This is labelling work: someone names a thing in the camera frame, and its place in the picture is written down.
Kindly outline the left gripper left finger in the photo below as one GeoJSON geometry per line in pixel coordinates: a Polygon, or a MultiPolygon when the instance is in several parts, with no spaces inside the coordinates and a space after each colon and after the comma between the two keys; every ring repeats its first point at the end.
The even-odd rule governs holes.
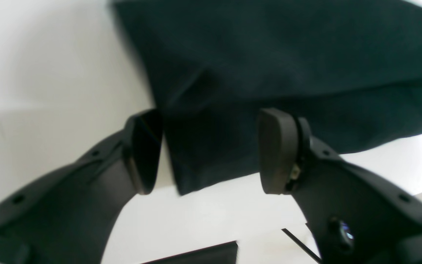
{"type": "Polygon", "coordinates": [[[162,135],[161,114],[140,112],[0,202],[0,263],[100,264],[123,207],[154,188],[162,135]]]}

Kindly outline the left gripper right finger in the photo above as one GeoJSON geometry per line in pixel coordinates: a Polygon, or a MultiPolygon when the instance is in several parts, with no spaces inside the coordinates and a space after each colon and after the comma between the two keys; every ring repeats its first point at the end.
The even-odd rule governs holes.
{"type": "Polygon", "coordinates": [[[422,202],[343,160],[304,118],[260,110],[258,148],[264,192],[295,199],[323,264],[422,264],[422,202]]]}

